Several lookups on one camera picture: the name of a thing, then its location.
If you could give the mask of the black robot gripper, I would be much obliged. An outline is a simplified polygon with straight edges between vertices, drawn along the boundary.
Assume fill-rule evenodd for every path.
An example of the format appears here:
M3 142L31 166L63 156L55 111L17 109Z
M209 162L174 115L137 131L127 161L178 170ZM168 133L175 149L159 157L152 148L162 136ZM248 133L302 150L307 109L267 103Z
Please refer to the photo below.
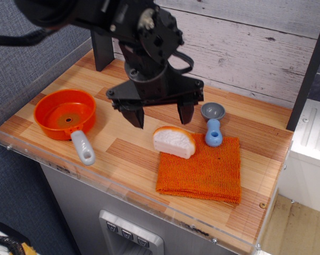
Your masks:
M128 81L108 89L106 92L115 108L128 104L154 106L176 104L183 125L191 122L194 105L204 100L204 83L185 76L189 71L175 69L169 63L152 67L146 72L136 62L125 62L124 70ZM136 128L144 128L144 109L139 106L121 107L123 117Z

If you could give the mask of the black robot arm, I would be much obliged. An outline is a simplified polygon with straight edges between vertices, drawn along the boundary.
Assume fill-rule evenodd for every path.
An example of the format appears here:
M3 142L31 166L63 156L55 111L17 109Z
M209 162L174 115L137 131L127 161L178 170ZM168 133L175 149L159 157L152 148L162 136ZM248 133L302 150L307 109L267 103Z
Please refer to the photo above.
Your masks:
M68 24L118 40L128 81L107 91L113 108L133 126L144 125L144 107L176 104L182 124L204 98L201 80L189 78L193 60L178 51L184 40L174 16L154 1L16 1L42 28Z

